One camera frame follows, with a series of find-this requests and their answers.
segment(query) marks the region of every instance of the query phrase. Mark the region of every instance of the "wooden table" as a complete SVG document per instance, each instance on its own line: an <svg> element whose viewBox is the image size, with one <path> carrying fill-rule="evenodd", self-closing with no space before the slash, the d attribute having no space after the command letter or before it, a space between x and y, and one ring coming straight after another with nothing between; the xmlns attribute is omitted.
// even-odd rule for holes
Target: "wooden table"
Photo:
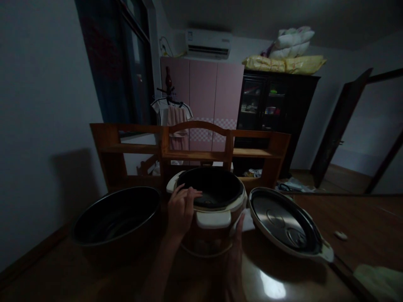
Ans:
<svg viewBox="0 0 403 302"><path fill-rule="evenodd" d="M359 263L394 269L402 264L401 199L295 195L295 200L351 269ZM333 236L335 230L346 233L349 240L340 242ZM328 265L289 256L259 230L244 232L242 238L243 288L248 301L357 301ZM130 266L98 276L66 238L9 285L0 300L133 301L158 245L156 240ZM223 271L223 257L200 259L179 249L166 300L222 301Z"/></svg>

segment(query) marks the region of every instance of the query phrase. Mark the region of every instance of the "glass cabinet door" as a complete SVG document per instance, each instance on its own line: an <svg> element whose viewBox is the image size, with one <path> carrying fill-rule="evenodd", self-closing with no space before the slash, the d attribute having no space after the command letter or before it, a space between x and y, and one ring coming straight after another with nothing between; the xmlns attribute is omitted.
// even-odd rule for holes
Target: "glass cabinet door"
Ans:
<svg viewBox="0 0 403 302"><path fill-rule="evenodd" d="M263 87L264 82L244 81L237 129L256 130L259 117L259 101Z"/></svg>
<svg viewBox="0 0 403 302"><path fill-rule="evenodd" d="M284 83L270 82L267 98L261 107L262 129L264 131L278 131L280 116L284 108L286 85Z"/></svg>

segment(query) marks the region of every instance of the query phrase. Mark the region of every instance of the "air conditioner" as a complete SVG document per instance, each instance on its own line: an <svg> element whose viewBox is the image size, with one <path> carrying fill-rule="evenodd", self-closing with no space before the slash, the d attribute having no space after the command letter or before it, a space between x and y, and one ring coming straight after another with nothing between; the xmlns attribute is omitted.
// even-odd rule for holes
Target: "air conditioner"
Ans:
<svg viewBox="0 0 403 302"><path fill-rule="evenodd" d="M228 59L232 35L221 31L187 29L186 50L189 56L210 59Z"/></svg>

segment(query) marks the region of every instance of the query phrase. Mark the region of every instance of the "cabinet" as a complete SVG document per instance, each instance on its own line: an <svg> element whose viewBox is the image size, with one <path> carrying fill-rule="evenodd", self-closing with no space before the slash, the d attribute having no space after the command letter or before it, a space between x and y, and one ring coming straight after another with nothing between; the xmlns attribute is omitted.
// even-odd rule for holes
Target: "cabinet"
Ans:
<svg viewBox="0 0 403 302"><path fill-rule="evenodd" d="M246 70L243 74L237 129L291 134L280 178L287 177L306 114L320 77ZM269 141L236 138L236 148L267 148ZM261 169L261 159L234 159L234 173Z"/></svg>
<svg viewBox="0 0 403 302"><path fill-rule="evenodd" d="M177 98L190 106L194 120L214 123L224 129L236 129L243 80L242 64L162 57L161 81L164 86L167 66ZM225 137L210 130L193 128L189 133L189 149L224 151Z"/></svg>

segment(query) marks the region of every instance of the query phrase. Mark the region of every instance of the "window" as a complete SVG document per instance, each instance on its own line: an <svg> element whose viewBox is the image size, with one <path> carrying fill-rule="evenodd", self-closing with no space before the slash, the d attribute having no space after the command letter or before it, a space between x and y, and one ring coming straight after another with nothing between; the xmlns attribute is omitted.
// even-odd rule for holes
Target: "window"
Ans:
<svg viewBox="0 0 403 302"><path fill-rule="evenodd" d="M104 122L156 124L142 0L76 0L76 7Z"/></svg>

